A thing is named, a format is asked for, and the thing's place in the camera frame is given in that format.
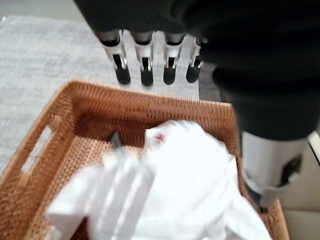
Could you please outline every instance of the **folded white cloth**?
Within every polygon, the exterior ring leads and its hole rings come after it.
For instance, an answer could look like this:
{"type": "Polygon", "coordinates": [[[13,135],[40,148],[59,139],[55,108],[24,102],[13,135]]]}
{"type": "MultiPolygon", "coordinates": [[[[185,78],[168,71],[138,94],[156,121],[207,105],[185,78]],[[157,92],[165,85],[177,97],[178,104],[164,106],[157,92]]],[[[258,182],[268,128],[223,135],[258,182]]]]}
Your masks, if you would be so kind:
{"type": "Polygon", "coordinates": [[[72,237],[87,215],[93,186],[102,172],[102,167],[83,168],[57,194],[45,213],[54,226],[49,230],[48,239],[69,240],[72,237]]]}
{"type": "Polygon", "coordinates": [[[271,239],[239,192],[235,157],[198,124],[148,129],[143,154],[125,156],[107,156],[88,191],[91,240],[271,239]]]}

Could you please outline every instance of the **gray rug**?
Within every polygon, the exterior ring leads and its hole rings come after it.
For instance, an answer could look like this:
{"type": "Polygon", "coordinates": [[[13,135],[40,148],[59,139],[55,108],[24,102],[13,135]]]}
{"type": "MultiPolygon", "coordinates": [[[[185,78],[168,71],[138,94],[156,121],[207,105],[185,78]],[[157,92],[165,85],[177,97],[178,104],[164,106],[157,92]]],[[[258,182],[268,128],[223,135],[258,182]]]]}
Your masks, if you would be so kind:
{"type": "MultiPolygon", "coordinates": [[[[163,34],[157,32],[154,41],[154,85],[146,89],[141,85],[133,40],[124,32],[129,88],[199,99],[198,82],[187,83],[185,77],[193,38],[184,39],[171,86],[162,79],[163,34]]],[[[0,174],[46,103],[71,79],[119,86],[104,49],[85,23],[33,16],[10,16],[0,23],[0,174]]]]}

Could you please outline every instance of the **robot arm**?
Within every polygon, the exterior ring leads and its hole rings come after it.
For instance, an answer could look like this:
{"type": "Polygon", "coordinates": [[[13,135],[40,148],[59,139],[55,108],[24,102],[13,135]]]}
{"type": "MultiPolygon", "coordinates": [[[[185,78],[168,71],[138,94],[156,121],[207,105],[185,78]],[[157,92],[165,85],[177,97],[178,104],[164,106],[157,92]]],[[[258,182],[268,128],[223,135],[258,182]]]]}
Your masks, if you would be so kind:
{"type": "Polygon", "coordinates": [[[119,30],[135,41],[142,84],[150,86],[152,33],[165,33],[164,82],[172,84],[186,33],[196,37],[186,78],[203,62],[236,114],[244,180],[261,208],[299,175],[301,153],[320,118],[320,4],[311,0],[74,0],[113,63],[130,82],[119,30]]]}

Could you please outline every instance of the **white fabric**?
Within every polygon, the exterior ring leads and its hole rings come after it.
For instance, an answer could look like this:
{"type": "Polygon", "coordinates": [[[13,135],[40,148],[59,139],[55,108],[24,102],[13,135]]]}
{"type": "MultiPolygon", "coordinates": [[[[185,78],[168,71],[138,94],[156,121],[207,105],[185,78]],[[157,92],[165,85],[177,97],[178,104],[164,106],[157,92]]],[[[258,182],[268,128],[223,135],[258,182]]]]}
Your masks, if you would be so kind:
{"type": "Polygon", "coordinates": [[[83,168],[57,194],[45,213],[46,219],[55,227],[50,229],[49,239],[69,240],[72,237],[87,215],[92,186],[96,185],[102,172],[103,169],[96,166],[83,168]]]}
{"type": "Polygon", "coordinates": [[[198,124],[166,122],[146,131],[140,158],[115,156],[87,203],[91,240],[271,239],[239,192],[235,157],[198,124]]]}

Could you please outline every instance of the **wicker basket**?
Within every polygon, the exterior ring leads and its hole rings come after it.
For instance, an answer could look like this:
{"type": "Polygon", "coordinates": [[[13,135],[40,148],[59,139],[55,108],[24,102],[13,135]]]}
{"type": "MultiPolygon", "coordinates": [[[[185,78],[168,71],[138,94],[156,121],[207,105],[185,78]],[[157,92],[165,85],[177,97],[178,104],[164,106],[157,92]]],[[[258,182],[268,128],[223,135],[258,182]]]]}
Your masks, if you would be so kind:
{"type": "MultiPolygon", "coordinates": [[[[236,156],[240,191],[248,198],[230,104],[160,97],[72,81],[46,106],[2,175],[0,239],[43,240],[49,229],[44,218],[48,204],[75,171],[100,163],[101,152],[111,151],[107,137],[114,129],[119,130],[130,151],[139,151],[144,145],[145,129],[172,119],[196,121],[225,142],[236,156]],[[46,127],[52,131],[50,137],[32,167],[23,172],[24,163],[46,127]]],[[[289,239],[278,201],[268,214],[260,216],[274,240],[289,239]]],[[[86,239],[85,228],[80,227],[72,239],[86,239]]]]}

